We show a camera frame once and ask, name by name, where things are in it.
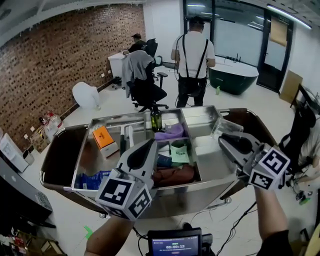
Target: office chair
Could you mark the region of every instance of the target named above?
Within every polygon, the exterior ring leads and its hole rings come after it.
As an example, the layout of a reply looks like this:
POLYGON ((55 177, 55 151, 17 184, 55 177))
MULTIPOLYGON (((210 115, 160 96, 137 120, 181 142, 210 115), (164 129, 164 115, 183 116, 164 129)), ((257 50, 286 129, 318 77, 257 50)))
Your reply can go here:
POLYGON ((307 157, 306 162, 299 165, 298 159, 301 147, 309 137, 310 128, 314 127, 315 124, 316 116, 309 106, 297 108, 290 133, 285 135, 279 143, 281 151, 290 159, 286 175, 292 175, 287 182, 285 182, 285 174, 283 175, 279 189, 285 184, 289 187, 290 181, 295 178, 295 175, 302 173, 303 168, 313 163, 313 159, 307 157))
POLYGON ((165 107, 168 109, 169 106, 165 104, 156 104, 156 102, 162 100, 167 96, 167 93, 162 89, 163 77, 167 77, 166 73, 162 73, 160 76, 160 87, 155 85, 154 78, 152 76, 153 63, 151 62, 146 68, 146 80, 135 79, 134 85, 130 88, 132 104, 137 108, 138 106, 143 107, 139 112, 143 112, 147 109, 152 110, 153 106, 165 107))
POLYGON ((160 66, 160 65, 156 64, 156 60, 155 60, 155 55, 156 55, 156 52, 157 52, 157 48, 158 48, 158 43, 156 42, 155 38, 149 39, 148 41, 146 41, 145 52, 147 54, 149 54, 154 59, 154 67, 152 69, 152 77, 155 78, 157 81, 159 81, 159 78, 154 74, 154 68, 160 66))

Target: black pants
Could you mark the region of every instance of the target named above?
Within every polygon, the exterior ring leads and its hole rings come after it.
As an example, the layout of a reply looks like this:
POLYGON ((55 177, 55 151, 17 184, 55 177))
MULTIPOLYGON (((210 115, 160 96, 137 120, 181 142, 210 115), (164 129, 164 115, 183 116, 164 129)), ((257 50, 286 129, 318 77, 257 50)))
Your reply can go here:
MULTIPOLYGON (((185 93, 185 90, 183 87, 185 86, 185 79, 186 77, 181 77, 179 74, 179 80, 178 80, 178 103, 176 105, 177 108, 184 108, 187 105, 189 96, 188 94, 185 93)), ((194 106, 203 106, 204 105, 204 96, 206 93, 206 86, 207 86, 207 78, 201 78, 199 79, 199 83, 201 86, 201 91, 197 97, 194 97, 194 106)))

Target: white chair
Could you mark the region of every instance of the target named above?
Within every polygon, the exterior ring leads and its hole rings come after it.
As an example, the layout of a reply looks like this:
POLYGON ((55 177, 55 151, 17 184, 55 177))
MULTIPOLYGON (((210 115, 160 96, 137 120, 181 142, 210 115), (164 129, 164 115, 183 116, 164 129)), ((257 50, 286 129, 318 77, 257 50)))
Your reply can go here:
POLYGON ((80 107, 84 109, 100 109, 100 98, 97 87, 90 86, 85 82, 78 82, 72 88, 72 94, 80 107))

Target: window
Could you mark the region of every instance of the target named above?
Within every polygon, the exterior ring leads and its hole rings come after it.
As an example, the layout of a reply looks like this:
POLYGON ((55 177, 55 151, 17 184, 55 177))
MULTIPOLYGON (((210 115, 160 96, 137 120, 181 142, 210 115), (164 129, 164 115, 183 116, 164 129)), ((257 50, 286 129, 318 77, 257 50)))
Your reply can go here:
POLYGON ((187 18, 200 16, 202 18, 212 19, 212 0, 187 0, 186 16, 187 18))
POLYGON ((215 0, 214 51, 258 66, 263 40, 264 10, 238 1, 215 0))

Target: purple cloth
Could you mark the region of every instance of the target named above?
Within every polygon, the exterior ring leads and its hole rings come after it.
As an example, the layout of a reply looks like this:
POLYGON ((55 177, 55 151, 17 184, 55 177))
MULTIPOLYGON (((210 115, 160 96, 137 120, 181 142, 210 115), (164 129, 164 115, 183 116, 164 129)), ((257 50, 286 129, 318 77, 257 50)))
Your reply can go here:
POLYGON ((184 131, 181 123, 165 125, 165 132, 156 132, 154 138, 156 141, 182 138, 184 131))

